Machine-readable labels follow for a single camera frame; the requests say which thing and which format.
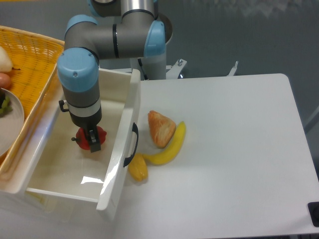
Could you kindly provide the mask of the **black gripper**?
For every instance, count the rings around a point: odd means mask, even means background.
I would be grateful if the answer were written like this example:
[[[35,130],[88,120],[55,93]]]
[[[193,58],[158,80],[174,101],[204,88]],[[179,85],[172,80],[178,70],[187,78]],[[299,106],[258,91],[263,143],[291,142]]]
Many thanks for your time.
[[[69,113],[71,116],[72,122],[80,127],[85,129],[84,135],[88,141],[90,152],[94,153],[101,150],[101,142],[99,138],[98,128],[96,125],[102,119],[102,110],[99,109],[96,113],[87,117],[79,117],[74,115],[73,113]]]

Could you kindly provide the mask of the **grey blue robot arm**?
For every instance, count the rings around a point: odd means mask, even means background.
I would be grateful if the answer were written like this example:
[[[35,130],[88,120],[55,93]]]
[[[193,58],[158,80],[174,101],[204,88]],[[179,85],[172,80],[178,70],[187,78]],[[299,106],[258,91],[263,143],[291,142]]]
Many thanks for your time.
[[[96,152],[102,144],[97,129],[102,118],[100,60],[157,57],[165,53],[166,45],[156,0],[90,0],[88,6],[96,16],[119,15],[121,22],[106,26],[91,16],[72,17],[57,71],[67,111],[84,130],[90,151]]]

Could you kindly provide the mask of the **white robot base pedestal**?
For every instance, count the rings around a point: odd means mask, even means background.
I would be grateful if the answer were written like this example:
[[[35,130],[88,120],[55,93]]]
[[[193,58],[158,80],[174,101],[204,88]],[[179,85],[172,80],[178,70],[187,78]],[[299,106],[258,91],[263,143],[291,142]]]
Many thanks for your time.
[[[178,59],[174,65],[166,65],[166,52],[149,58],[130,58],[131,69],[141,73],[141,80],[163,80],[183,78],[182,71],[187,61]]]

